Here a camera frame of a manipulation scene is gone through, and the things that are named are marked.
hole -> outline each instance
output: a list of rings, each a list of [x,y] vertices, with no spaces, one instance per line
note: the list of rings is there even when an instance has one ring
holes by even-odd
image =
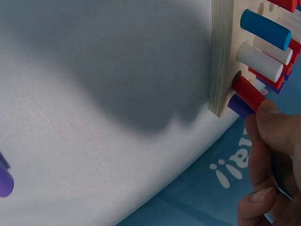
[[[259,5],[259,7],[257,9],[257,13],[262,16],[263,12],[264,12],[264,4],[260,3],[260,5]]]
[[[270,4],[269,4],[269,11],[270,11],[270,12],[273,12],[274,6],[275,6],[274,3],[270,3]]]

wooden peg board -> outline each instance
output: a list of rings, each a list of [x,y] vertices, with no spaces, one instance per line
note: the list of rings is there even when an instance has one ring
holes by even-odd
[[[241,71],[251,83],[256,77],[248,67],[236,60],[236,53],[244,42],[253,46],[254,35],[240,28],[240,18],[249,9],[273,21],[286,11],[267,0],[212,0],[212,55],[208,109],[222,117],[229,110],[233,96],[231,84]]]

red peg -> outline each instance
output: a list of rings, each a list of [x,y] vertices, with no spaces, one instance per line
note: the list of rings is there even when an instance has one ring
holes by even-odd
[[[298,60],[298,56],[299,56],[299,53],[297,53],[296,51],[294,51],[290,63],[295,64],[297,62],[297,60]]]
[[[293,69],[293,64],[289,63],[288,65],[283,66],[282,74],[289,74]]]
[[[235,92],[257,112],[260,104],[266,99],[245,77],[238,76],[232,83]]]
[[[281,86],[282,86],[282,84],[283,84],[283,82],[284,82],[284,76],[283,75],[280,76],[280,78],[278,79],[277,82],[272,82],[271,80],[267,79],[265,76],[263,76],[262,74],[258,73],[257,71],[255,71],[251,67],[249,67],[249,72],[251,72],[254,75],[256,75],[256,77],[260,78],[262,81],[268,83],[269,86],[272,87],[272,88],[274,88],[275,90],[280,89]]]
[[[294,39],[291,40],[288,47],[299,54],[301,53],[301,44],[295,41]]]
[[[297,9],[299,0],[268,0],[290,12],[294,12]]]

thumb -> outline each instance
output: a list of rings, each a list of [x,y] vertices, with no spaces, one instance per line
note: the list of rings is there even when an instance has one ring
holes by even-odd
[[[256,117],[263,141],[274,150],[293,155],[301,142],[301,115],[282,114],[275,103],[265,100]]]

blue peg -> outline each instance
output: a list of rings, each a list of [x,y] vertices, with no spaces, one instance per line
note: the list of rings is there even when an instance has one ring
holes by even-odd
[[[290,30],[248,9],[241,16],[240,27],[283,51],[287,50],[292,39]]]

